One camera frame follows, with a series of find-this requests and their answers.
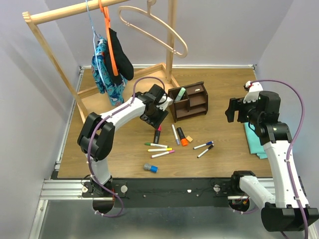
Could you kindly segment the orange black highlighter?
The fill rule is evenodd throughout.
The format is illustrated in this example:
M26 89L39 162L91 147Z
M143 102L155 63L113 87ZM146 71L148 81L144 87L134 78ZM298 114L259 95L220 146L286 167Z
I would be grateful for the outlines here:
M184 132L182 131L182 128L181 127L178 127L177 129L177 133L178 133L178 136L180 138L180 142L181 142L181 145L182 146L187 146L188 145L188 141L184 135Z

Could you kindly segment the green cap white marker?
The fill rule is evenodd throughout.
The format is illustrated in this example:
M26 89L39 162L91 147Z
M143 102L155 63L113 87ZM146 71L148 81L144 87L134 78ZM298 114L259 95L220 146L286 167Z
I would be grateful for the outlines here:
M144 145L152 146L152 147L159 147L159 148L168 148L168 145L156 144L156 143L150 143L150 142L146 142L146 143L144 143Z

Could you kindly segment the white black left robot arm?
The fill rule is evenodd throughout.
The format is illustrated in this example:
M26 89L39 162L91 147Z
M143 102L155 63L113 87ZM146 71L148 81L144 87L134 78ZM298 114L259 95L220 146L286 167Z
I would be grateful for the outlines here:
M154 84L149 91L133 93L126 102L111 111L100 115L92 112L87 116L77 144L87 157L91 178L95 182L93 190L98 196L110 193L109 180L112 176L107 156L112 150L115 132L134 118L140 118L158 129L172 102L165 90Z

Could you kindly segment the pale green highlighter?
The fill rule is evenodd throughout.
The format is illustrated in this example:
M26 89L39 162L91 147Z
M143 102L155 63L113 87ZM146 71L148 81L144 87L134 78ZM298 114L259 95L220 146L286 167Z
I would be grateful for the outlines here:
M186 91L186 89L184 87L181 87L174 101L175 102L180 101L182 99L185 91Z

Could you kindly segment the lavender cap white marker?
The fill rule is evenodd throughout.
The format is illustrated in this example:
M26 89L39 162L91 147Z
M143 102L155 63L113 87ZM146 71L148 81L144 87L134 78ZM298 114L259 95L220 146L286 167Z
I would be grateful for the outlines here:
M179 142L179 138L177 136L177 131L175 129L175 126L174 124L171 125L171 128L172 128L172 132L173 132L173 135L174 135L174 139L175 139L175 142L177 145L180 145L180 142Z

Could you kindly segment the pink black highlighter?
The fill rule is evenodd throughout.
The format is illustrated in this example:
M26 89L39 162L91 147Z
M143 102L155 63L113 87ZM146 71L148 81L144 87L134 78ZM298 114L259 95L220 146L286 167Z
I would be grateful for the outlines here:
M153 143L155 144L159 143L160 133L161 133L161 125L155 130Z

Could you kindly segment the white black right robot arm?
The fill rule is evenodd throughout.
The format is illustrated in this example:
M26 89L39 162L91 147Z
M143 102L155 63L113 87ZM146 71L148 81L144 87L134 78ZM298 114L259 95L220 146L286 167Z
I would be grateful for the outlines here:
M267 155L275 193L271 194L251 171L235 171L229 183L235 195L246 193L261 210L264 228L269 232L305 231L319 218L317 208L312 208L303 192L294 164L293 142L290 129L280 122L281 99L275 92L254 92L253 97L231 98L225 114L228 122L248 122Z

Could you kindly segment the yellow cap white marker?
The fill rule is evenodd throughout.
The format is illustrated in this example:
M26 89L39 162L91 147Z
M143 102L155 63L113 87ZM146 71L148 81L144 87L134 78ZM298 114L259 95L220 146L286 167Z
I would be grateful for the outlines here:
M162 151L171 151L172 148L155 148L155 149L148 149L147 152L162 152Z

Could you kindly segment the pink cap white marker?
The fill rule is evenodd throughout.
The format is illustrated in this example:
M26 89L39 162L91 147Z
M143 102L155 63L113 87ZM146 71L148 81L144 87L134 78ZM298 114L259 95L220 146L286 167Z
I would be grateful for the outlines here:
M172 154L172 153L175 153L175 150L169 150L169 151L165 151L165 152L162 152L162 153L154 154L154 155L151 156L151 159L157 158L157 157L162 157L162 156L165 156L165 155L168 155L168 154Z

